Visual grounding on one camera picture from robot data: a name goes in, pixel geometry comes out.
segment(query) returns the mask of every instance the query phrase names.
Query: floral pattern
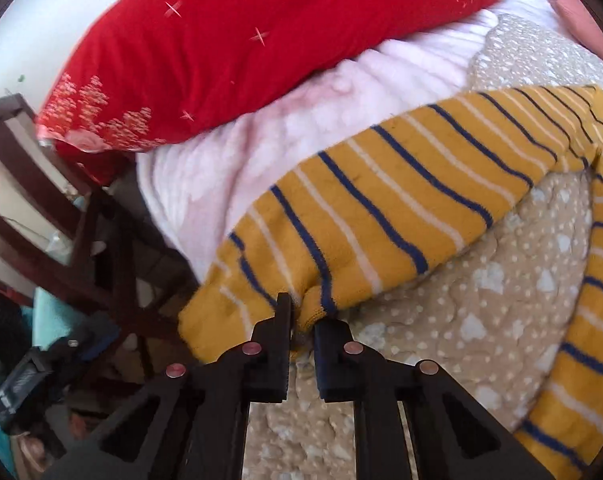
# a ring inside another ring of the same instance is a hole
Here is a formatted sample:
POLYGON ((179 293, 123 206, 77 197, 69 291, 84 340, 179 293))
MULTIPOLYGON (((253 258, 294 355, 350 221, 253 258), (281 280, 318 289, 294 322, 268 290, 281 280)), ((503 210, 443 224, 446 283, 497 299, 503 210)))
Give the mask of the floral pattern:
POLYGON ((149 138, 150 108, 124 112, 121 118, 99 121, 108 104, 98 76, 77 90, 70 74, 64 73, 38 117, 40 141, 62 140, 86 153, 107 150, 145 152, 165 144, 166 139, 149 138))

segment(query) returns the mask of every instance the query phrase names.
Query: wooden chair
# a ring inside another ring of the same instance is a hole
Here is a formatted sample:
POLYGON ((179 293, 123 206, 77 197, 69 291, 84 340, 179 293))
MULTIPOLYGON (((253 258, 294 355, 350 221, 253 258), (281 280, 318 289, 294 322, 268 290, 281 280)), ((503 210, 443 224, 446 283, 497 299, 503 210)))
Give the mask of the wooden chair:
MULTIPOLYGON (((182 344, 176 321, 162 316, 158 310, 191 280, 189 271, 176 276, 150 306, 140 308, 133 240, 140 240, 166 253, 174 252, 166 250, 158 233, 136 221, 104 189, 85 176, 80 168, 66 164, 54 152, 44 150, 46 158, 84 196, 86 203, 83 210, 73 205, 32 160, 6 123, 19 114, 34 118, 34 113, 21 95, 0 99, 0 162, 14 187, 50 224, 73 241, 73 248, 68 264, 60 264, 0 215, 0 258, 35 285, 85 314, 97 310, 108 311, 121 328, 119 342, 123 342, 131 333, 140 336, 143 369, 147 377, 151 376, 153 370, 145 338, 182 344), (101 217, 106 219, 110 235, 104 240, 106 250, 100 260, 108 264, 100 266, 95 273, 101 277, 100 283, 96 283, 91 279, 89 264, 98 219, 101 217)), ((96 372, 86 381, 94 379, 96 372)))

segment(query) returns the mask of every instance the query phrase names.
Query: metal rivet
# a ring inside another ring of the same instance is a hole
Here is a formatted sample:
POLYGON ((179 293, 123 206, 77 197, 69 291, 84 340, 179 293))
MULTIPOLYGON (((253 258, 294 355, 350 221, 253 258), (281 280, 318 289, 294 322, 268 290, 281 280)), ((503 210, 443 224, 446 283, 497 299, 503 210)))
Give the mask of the metal rivet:
POLYGON ((439 371, 439 365, 435 361, 421 361, 419 369, 422 374, 435 375, 439 371))
POLYGON ((357 355, 363 352, 363 345, 358 341, 348 341, 344 345, 344 351, 350 355, 357 355))
POLYGON ((257 355, 261 352, 261 345, 256 341, 248 341, 241 347, 241 351, 246 355, 257 355))
POLYGON ((185 374, 185 366, 181 363, 173 363, 166 367, 166 375, 171 379, 176 379, 185 374))

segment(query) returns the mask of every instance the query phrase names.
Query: yellow knit fabric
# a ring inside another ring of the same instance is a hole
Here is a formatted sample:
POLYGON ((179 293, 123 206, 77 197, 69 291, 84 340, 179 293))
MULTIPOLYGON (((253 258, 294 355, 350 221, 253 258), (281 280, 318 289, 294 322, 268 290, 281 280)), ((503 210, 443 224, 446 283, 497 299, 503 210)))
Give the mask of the yellow knit fabric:
POLYGON ((434 269, 549 171, 592 168, 593 230, 552 387, 517 437, 558 479, 603 444, 603 91, 525 87, 458 96, 320 152, 261 196, 180 316, 204 361, 251 335, 289 291, 313 323, 434 269))

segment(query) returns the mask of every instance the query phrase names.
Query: red cloth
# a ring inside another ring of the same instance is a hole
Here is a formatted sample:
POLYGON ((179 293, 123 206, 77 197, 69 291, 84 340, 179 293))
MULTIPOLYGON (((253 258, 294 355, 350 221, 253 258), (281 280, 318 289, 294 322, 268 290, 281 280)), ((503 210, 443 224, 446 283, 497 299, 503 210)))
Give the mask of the red cloth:
POLYGON ((316 70, 495 1, 121 0, 63 70, 40 136, 88 153, 182 142, 316 70))

